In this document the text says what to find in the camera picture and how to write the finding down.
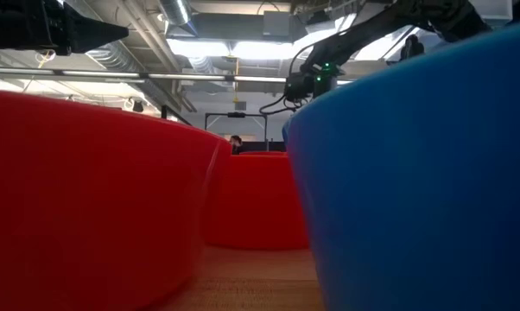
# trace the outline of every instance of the ceiling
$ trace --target ceiling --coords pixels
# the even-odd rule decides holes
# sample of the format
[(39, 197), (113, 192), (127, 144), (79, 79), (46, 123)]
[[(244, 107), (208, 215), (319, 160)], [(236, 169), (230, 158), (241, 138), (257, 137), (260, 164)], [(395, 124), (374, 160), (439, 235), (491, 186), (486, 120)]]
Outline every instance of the ceiling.
[[(134, 64), (134, 70), (141, 72), (166, 73), (183, 71), (186, 73), (195, 73), (196, 68), (193, 68), (188, 58), (185, 55), (174, 54), (172, 48), (165, 41), (165, 38), (174, 33), (174, 30), (178, 28), (170, 25), (168, 32), (166, 32), (166, 23), (164, 22), (166, 19), (159, 9), (158, 0), (59, 1), (70, 3), (80, 12), (80, 9), (83, 8), (85, 14), (83, 12), (81, 13), (86, 16), (127, 27), (130, 30), (130, 35), (121, 40), (121, 44), (117, 44), (119, 44), (119, 47), (123, 50), (122, 53), (127, 54), (132, 64)], [(484, 0), (472, 1), (474, 3), (484, 2)], [(133, 7), (130, 2), (135, 2), (136, 6)], [(292, 42), (296, 44), (297, 39), (305, 38), (306, 30), (304, 24), (312, 12), (323, 9), (327, 10), (329, 8), (329, 24), (332, 28), (337, 28), (337, 25), (340, 24), (339, 18), (348, 16), (344, 21), (352, 22), (352, 20), (354, 20), (357, 22), (378, 13), (378, 11), (382, 9), (382, 4), (368, 3), (363, 7), (360, 15), (356, 16), (354, 13), (358, 8), (356, 7), (357, 2), (345, 0), (332, 0), (331, 2), (326, 0), (280, 0), (276, 2), (251, 0), (190, 0), (189, 4), (194, 16), (198, 14), (201, 16), (233, 14), (244, 16), (245, 21), (252, 21), (254, 18), (257, 19), (257, 17), (253, 16), (262, 16), (264, 13), (268, 16), (274, 11), (292, 13), (297, 16), (298, 23), (297, 21), (294, 23), (297, 23), (297, 27), (301, 29), (302, 33), (301, 37), (295, 35), (295, 29), (293, 29), (295, 26), (291, 26), (291, 28), (289, 28), (289, 45), (291, 45)], [(142, 16), (145, 17), (146, 21), (139, 18), (139, 12), (143, 13)], [(217, 25), (216, 23), (209, 26), (209, 29), (212, 31), (217, 27), (220, 27), (220, 31), (226, 31), (222, 25)], [(399, 49), (402, 43), (400, 40), (403, 39), (402, 34), (405, 30), (412, 31), (412, 28), (401, 29), (379, 41), (373, 42), (370, 46), (360, 51), (360, 53), (354, 54), (352, 58), (342, 66), (346, 75), (341, 78), (354, 80), (384, 70), (387, 67), (385, 60), (396, 60), (396, 57), (399, 55)], [(415, 29), (415, 32), (420, 36), (420, 40), (426, 44), (426, 50), (440, 48), (443, 45), (441, 40), (434, 34), (420, 31), (419, 29)], [(226, 41), (225, 44), (229, 47), (230, 51), (235, 48), (234, 43)], [(208, 49), (204, 49), (205, 57), (209, 58), (212, 63), (212, 68), (216, 73), (234, 74), (238, 71), (239, 74), (243, 75), (269, 77), (286, 77), (289, 73), (290, 59), (288, 57), (267, 60), (251, 60), (244, 57), (239, 60), (237, 69), (237, 62), (228, 61), (219, 55), (210, 56), (209, 53), (211, 52), (212, 51), (208, 51)], [(295, 65), (295, 70), (305, 57), (305, 54), (299, 57)], [(41, 65), (43, 68), (53, 69), (113, 70), (112, 68), (107, 69), (104, 63), (97, 62), (96, 58), (94, 59), (85, 54), (73, 54), (69, 57), (56, 56), (52, 60), (45, 62), (41, 60), (43, 60), (43, 56), (34, 51), (0, 51), (0, 67), (36, 68)], [(174, 112), (179, 112), (179, 117), (181, 118), (186, 116), (190, 117), (192, 115), (203, 116), (206, 112), (233, 111), (234, 104), (232, 100), (235, 97), (235, 86), (237, 87), (238, 99), (247, 102), (247, 112), (249, 113), (257, 113), (257, 109), (261, 105), (269, 103), (277, 94), (283, 91), (282, 85), (268, 83), (242, 82), (238, 85), (210, 82), (184, 82), (178, 85), (170, 81), (155, 83), (156, 87), (161, 88), (161, 93), (163, 93), (163, 95), (161, 95), (168, 97), (167, 100), (159, 99), (158, 96), (152, 96), (148, 93), (148, 89), (146, 88), (125, 83), (0, 79), (0, 89), (14, 92), (25, 91), (27, 93), (55, 98), (68, 98), (69, 100), (77, 100), (87, 104), (117, 107), (129, 111), (132, 110), (132, 100), (139, 98), (148, 104), (145, 105), (145, 111), (143, 113), (159, 117), (160, 111), (158, 108), (162, 105), (169, 105)], [(278, 117), (287, 118), (289, 115), (282, 114)]]

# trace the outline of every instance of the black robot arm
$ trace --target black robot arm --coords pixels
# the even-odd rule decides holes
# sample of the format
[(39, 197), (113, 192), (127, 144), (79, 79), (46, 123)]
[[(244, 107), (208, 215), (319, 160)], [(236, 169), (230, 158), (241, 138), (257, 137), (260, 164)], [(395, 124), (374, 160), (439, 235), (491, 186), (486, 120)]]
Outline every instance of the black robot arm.
[(78, 14), (57, 0), (0, 0), (0, 49), (85, 53), (128, 36), (126, 27)]
[(285, 98), (296, 102), (332, 90), (342, 73), (340, 65), (361, 48), (407, 25), (435, 32), (446, 41), (491, 30), (468, 0), (396, 0), (369, 20), (315, 43), (300, 72), (287, 78)]

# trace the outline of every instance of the ductwork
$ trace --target ductwork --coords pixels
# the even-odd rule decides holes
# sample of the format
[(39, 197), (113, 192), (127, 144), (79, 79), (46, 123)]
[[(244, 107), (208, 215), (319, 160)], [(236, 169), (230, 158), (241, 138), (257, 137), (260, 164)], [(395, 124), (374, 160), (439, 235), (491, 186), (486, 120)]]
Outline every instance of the ductwork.
[(160, 0), (160, 10), (175, 26), (181, 26), (191, 21), (191, 6), (187, 0)]
[(215, 74), (214, 65), (209, 57), (189, 57), (189, 63), (197, 73)]
[[(82, 16), (99, 19), (100, 17), (89, 7), (84, 0), (65, 0), (75, 8)], [(101, 48), (87, 52), (87, 55), (93, 58), (96, 62), (104, 66), (108, 70), (126, 73), (144, 72), (144, 68), (133, 58), (133, 55), (125, 48), (119, 41), (106, 44)], [(135, 88), (141, 90), (147, 97), (153, 100), (153, 105), (159, 110), (167, 102), (171, 102), (169, 98), (171, 95), (164, 91), (156, 82), (146, 79), (144, 83), (133, 85)]]

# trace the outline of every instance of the wooden table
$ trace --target wooden table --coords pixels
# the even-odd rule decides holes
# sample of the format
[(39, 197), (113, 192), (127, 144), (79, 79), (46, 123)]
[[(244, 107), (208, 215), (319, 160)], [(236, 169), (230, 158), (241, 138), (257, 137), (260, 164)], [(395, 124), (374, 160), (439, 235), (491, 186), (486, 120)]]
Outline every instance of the wooden table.
[(198, 276), (147, 311), (322, 311), (310, 251), (207, 248)]

